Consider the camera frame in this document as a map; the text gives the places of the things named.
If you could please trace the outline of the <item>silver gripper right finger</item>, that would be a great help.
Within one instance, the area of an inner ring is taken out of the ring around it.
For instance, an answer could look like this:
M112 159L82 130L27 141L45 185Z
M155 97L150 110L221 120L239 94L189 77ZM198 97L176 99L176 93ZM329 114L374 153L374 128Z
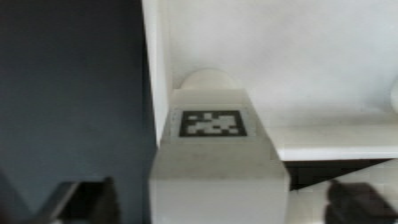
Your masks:
M331 181L326 224L397 224L398 210L366 182Z

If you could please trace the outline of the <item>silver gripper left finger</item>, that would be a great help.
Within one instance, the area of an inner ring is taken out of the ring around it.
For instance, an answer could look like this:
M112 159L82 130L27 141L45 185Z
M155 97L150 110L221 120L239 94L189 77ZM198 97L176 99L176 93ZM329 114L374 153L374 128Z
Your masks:
M121 224L114 179L63 182L40 210L34 224Z

